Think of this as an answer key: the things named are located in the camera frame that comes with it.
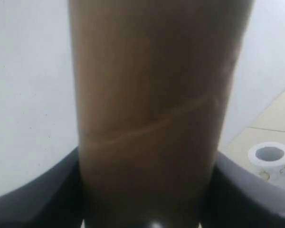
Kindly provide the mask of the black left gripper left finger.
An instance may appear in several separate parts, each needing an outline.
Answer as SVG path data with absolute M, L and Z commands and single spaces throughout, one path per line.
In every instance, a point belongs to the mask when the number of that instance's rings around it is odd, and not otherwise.
M 75 148 L 38 178 L 0 196 L 0 228 L 79 228 L 82 201 Z

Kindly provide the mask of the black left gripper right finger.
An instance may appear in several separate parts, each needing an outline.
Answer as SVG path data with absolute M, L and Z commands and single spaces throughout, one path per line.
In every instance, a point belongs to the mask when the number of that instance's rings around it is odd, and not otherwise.
M 204 228 L 285 228 L 285 190 L 218 153 L 201 214 Z

